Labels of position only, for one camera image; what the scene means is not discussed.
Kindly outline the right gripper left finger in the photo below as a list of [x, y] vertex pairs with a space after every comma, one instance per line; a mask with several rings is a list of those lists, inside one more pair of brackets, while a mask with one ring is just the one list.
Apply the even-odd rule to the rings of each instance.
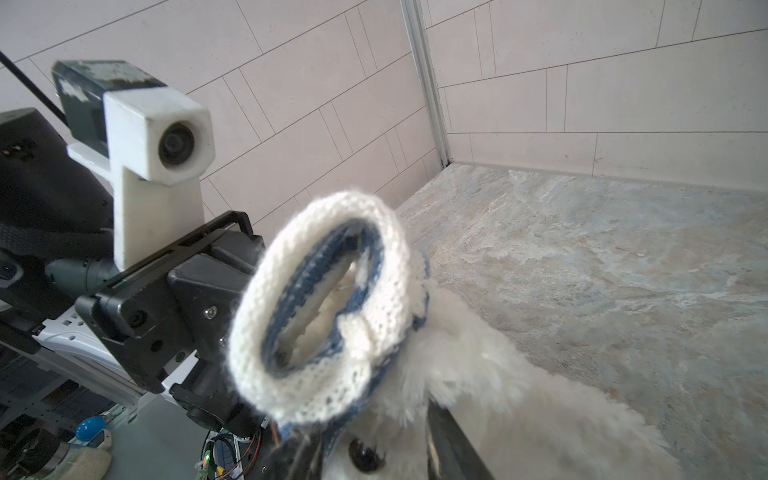
[[321, 435], [295, 435], [259, 455], [257, 478], [320, 480], [324, 462]]

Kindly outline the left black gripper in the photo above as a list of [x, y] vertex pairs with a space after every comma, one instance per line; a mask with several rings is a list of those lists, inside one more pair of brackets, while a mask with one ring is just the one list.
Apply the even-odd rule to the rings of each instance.
[[241, 295], [263, 256], [248, 215], [228, 211], [80, 296], [77, 314], [133, 382], [168, 394], [208, 430], [257, 430], [236, 393], [225, 346]]

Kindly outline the white teddy bear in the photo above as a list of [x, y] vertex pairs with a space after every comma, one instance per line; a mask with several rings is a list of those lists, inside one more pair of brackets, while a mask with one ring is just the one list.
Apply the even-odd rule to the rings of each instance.
[[530, 363], [427, 282], [425, 324], [332, 441], [323, 479], [428, 479], [427, 411], [447, 408], [494, 479], [678, 479], [657, 428], [602, 391]]

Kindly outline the blue white striped sweater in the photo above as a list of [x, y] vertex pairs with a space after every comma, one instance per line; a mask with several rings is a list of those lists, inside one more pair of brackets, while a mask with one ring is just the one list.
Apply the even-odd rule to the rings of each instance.
[[334, 440], [426, 322], [427, 260], [379, 197], [311, 202], [277, 234], [233, 316], [237, 393], [282, 435]]

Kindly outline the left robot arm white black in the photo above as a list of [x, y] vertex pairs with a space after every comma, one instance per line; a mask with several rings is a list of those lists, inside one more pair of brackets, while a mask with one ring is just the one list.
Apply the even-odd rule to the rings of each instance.
[[1, 116], [2, 339], [36, 351], [67, 308], [142, 390], [169, 394], [198, 425], [248, 437], [261, 417], [223, 366], [236, 301], [264, 251], [229, 211], [118, 272], [112, 198], [69, 159], [33, 108]]

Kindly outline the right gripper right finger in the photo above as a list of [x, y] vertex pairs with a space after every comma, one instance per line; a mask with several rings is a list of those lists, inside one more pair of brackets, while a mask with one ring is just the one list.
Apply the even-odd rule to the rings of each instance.
[[494, 480], [451, 412], [431, 401], [427, 411], [430, 480]]

